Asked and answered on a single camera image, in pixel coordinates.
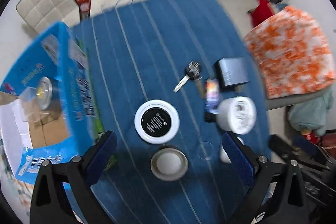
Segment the black circular label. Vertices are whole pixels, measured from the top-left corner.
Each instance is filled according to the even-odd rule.
[[[162,137],[168,133],[171,127],[171,118],[162,108],[148,109],[141,119],[142,129],[152,137]]]

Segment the metal bolt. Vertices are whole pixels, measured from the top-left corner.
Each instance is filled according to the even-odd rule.
[[[297,166],[297,161],[296,160],[291,160],[291,165]]]
[[[74,157],[72,158],[72,162],[80,162],[81,159],[82,159],[81,156],[74,156]]]
[[[265,163],[268,161],[268,159],[265,156],[259,156],[259,161]]]
[[[44,161],[42,162],[42,166],[48,166],[49,163],[50,163],[50,160],[44,160]]]

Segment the smartphone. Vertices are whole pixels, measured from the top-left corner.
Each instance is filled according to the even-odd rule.
[[[219,105],[219,82],[217,78],[205,80],[205,121],[215,122]]]

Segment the orange and white towel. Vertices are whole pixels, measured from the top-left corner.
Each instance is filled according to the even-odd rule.
[[[287,6],[245,37],[269,99],[321,90],[335,80],[334,59],[317,21]]]

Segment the striped tablecloth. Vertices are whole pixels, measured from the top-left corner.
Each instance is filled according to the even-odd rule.
[[[219,159],[221,136],[214,123],[204,121],[204,101],[195,84],[188,81],[173,92],[191,60],[203,65],[206,79],[214,77],[212,65],[218,59],[245,57],[250,82],[239,95],[252,98],[257,122],[242,139],[255,153],[270,155],[263,87],[222,7],[216,0],[148,0],[82,21],[73,31],[88,49],[105,130],[118,136],[118,162],[92,187],[111,219],[118,224],[217,224],[228,219],[246,187],[233,166]],[[150,160],[159,146],[141,140],[134,127],[137,108],[152,99],[169,102],[179,113],[179,132],[169,145],[183,151],[189,169],[174,182],[152,174]],[[201,142],[212,144],[210,160],[202,159]]]

